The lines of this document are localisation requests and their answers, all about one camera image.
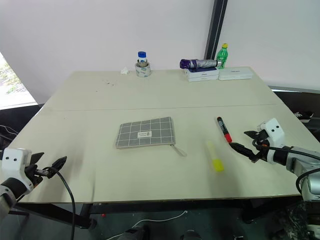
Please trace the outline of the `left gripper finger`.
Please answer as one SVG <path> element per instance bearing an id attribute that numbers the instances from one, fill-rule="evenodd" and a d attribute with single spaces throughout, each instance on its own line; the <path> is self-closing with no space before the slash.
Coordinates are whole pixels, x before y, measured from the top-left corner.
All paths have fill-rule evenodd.
<path id="1" fill-rule="evenodd" d="M 67 156 L 60 157 L 51 165 L 50 171 L 53 173 L 58 172 L 59 170 L 61 170 L 63 168 L 66 161 L 67 161 Z"/>
<path id="2" fill-rule="evenodd" d="M 31 155 L 30 158 L 30 164 L 31 165 L 35 165 L 40 159 L 41 157 L 44 155 L 44 152 L 39 152 L 39 153 L 34 153 Z"/>

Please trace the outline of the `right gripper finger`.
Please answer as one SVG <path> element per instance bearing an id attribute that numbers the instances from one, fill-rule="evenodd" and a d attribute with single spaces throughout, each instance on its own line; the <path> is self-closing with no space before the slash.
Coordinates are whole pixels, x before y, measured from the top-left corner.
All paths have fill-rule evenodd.
<path id="1" fill-rule="evenodd" d="M 251 158 L 254 156 L 254 153 L 251 149 L 246 148 L 244 145 L 236 143 L 236 142 L 230 142 L 229 146 L 235 150 L 237 153 L 246 156 L 247 158 Z"/>
<path id="2" fill-rule="evenodd" d="M 249 130 L 244 132 L 245 135 L 250 137 L 251 139 L 257 140 L 260 138 L 260 132 L 259 131 L 254 131 L 254 130 Z"/>

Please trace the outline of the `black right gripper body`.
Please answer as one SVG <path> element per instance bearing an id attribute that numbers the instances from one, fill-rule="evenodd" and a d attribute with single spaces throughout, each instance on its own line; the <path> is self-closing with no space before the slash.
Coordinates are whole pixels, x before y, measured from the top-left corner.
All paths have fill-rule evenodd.
<path id="1" fill-rule="evenodd" d="M 250 158 L 250 160 L 253 163 L 256 163 L 258 160 L 263 160 L 267 162 L 268 158 L 268 152 L 269 152 L 269 146 L 270 143 L 267 140 L 269 135 L 265 130 L 261 130 L 260 132 L 260 138 L 259 139 L 253 139 L 252 145 L 258 150 L 257 154 L 254 154 L 253 157 Z"/>

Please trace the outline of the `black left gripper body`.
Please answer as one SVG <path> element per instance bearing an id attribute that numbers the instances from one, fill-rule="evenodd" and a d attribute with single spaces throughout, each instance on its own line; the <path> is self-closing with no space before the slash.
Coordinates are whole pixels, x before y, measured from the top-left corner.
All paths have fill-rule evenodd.
<path id="1" fill-rule="evenodd" d="M 31 164 L 26 167 L 24 169 L 24 173 L 34 187 L 42 182 L 43 177 L 50 179 L 55 175 L 55 173 L 48 167 L 45 169 L 38 169 L 38 166 L 36 164 Z"/>

